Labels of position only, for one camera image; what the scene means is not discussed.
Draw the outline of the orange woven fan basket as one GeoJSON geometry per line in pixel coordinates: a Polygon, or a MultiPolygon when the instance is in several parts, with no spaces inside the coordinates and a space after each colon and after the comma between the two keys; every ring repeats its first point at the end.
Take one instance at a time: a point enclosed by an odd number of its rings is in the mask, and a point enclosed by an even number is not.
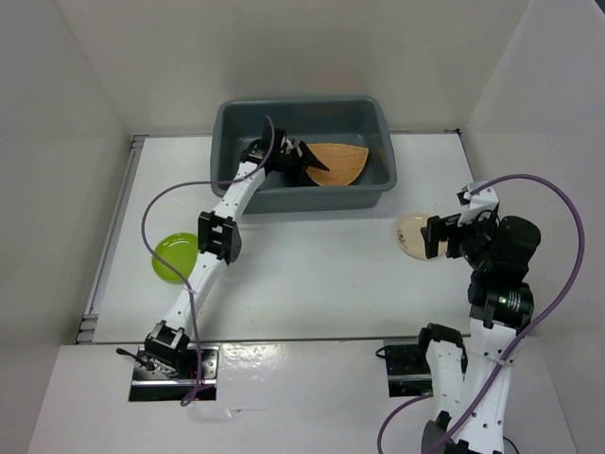
{"type": "Polygon", "coordinates": [[[308,145],[310,151],[327,170],[309,167],[308,178],[319,186],[347,186],[361,175],[368,161],[368,148],[335,143],[308,145]]]}

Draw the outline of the lime green plate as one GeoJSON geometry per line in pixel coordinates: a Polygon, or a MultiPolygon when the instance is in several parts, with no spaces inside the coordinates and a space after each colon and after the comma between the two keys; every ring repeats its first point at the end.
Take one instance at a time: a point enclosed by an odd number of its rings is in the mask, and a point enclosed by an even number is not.
{"type": "MultiPolygon", "coordinates": [[[[188,278],[197,261],[198,239],[191,233],[171,234],[158,243],[154,252],[188,278]]],[[[182,283],[182,279],[155,256],[151,258],[151,267],[166,283],[182,283]]]]}

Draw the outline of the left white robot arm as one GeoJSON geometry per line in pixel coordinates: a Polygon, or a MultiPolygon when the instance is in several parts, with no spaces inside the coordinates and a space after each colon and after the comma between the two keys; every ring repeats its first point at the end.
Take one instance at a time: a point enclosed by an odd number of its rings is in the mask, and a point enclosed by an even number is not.
{"type": "Polygon", "coordinates": [[[178,271],[155,253],[148,241],[144,242],[152,256],[184,283],[177,302],[145,339],[145,354],[163,375],[174,378],[195,371],[197,378],[203,378],[202,357],[193,358],[188,345],[190,341],[199,342],[196,317],[212,285],[240,255],[242,239],[238,221],[270,172],[291,174],[299,180],[310,167],[329,169],[304,141],[289,139],[267,116],[262,136],[242,152],[235,177],[225,182],[228,189],[220,202],[212,210],[199,214],[199,253],[190,275],[178,271]]]}

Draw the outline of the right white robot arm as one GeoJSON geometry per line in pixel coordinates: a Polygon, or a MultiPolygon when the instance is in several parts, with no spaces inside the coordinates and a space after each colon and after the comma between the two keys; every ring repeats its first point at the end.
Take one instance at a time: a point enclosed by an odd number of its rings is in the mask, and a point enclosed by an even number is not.
{"type": "Polygon", "coordinates": [[[470,338],[444,325],[421,330],[414,360],[430,372],[434,417],[423,430],[424,453],[502,453],[504,419],[517,354],[505,351],[532,319],[533,294],[524,279],[541,242],[530,221],[482,209],[470,220],[434,216],[421,230],[425,254],[440,243],[446,256],[472,269],[470,338]]]}

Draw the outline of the grey plastic bin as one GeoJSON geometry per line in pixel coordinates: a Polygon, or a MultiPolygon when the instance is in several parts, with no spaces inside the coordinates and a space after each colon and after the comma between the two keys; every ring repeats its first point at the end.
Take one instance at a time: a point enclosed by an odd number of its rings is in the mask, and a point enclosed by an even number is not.
{"type": "Polygon", "coordinates": [[[259,139],[269,116],[288,137],[307,145],[334,143],[369,150],[361,175],[347,186],[294,184],[282,172],[267,175],[252,196],[247,214],[354,210],[374,207],[397,183],[387,120],[370,96],[298,96],[240,99],[217,111],[210,157],[212,191],[218,197],[234,178],[244,149],[259,139]]]}

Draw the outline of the cream plate with black pattern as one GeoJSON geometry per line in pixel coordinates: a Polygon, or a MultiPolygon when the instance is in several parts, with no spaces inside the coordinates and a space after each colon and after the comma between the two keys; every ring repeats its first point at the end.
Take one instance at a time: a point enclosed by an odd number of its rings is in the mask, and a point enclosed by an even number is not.
{"type": "Polygon", "coordinates": [[[429,215],[411,213],[400,217],[395,227],[395,237],[399,247],[409,256],[427,261],[424,238],[421,229],[426,226],[429,215]]]}

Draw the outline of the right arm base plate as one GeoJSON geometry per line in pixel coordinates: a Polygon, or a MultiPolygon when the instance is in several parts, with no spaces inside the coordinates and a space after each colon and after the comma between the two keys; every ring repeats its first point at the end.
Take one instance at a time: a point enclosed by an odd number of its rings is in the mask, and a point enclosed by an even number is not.
{"type": "Polygon", "coordinates": [[[433,392],[430,368],[417,338],[385,340],[374,355],[384,362],[389,397],[415,397],[433,392]]]}

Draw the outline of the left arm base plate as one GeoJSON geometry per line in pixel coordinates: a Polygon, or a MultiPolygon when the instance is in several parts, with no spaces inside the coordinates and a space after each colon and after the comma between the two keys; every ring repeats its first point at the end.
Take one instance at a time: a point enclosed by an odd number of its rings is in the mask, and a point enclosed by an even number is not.
{"type": "MultiPolygon", "coordinates": [[[[219,347],[211,345],[201,350],[203,372],[202,387],[196,401],[215,401],[217,390],[219,347]]],[[[156,364],[147,365],[144,346],[138,345],[130,380],[130,402],[180,402],[189,394],[197,377],[197,349],[195,344],[187,348],[187,364],[182,372],[170,371],[156,364]]]]}

